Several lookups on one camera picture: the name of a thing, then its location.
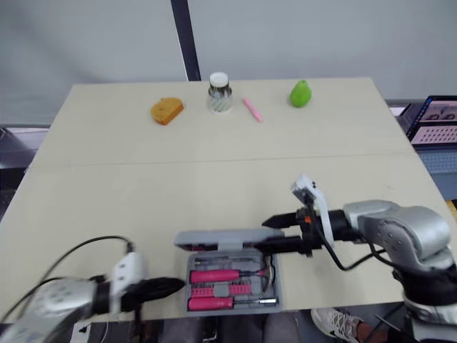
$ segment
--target green pear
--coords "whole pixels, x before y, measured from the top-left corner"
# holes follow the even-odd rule
[[[299,81],[292,89],[291,103],[295,107],[303,107],[311,99],[311,89],[308,87],[308,82],[305,80]]]

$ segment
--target gray toolbox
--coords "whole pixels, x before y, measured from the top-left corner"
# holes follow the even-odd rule
[[[180,232],[174,244],[197,252],[187,266],[187,315],[279,312],[282,297],[276,255],[263,255],[252,246],[283,236],[281,230],[266,228]]]

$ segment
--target toolbox lid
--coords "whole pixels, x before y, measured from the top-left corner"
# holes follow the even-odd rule
[[[215,231],[182,231],[176,235],[174,244],[191,252],[208,252],[214,250],[242,250],[251,248],[270,237],[283,237],[282,230],[271,228],[215,230]]]

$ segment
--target computer monitor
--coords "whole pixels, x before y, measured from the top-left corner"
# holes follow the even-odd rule
[[[429,96],[406,136],[415,149],[457,148],[457,96]]]

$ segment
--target person's foot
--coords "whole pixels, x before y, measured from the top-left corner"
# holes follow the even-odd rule
[[[332,307],[312,309],[311,318],[317,328],[327,336],[358,343],[357,325],[363,322],[362,319],[343,314]]]

